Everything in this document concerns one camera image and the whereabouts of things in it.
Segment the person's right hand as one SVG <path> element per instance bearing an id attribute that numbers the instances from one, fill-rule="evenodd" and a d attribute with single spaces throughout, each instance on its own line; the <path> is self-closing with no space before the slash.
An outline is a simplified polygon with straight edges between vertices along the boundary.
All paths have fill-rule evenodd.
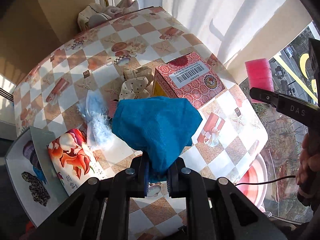
<path id="1" fill-rule="evenodd" d="M 296 184 L 298 200 L 310 206 L 319 191 L 319 136 L 311 131 L 304 135 L 302 142 Z"/>

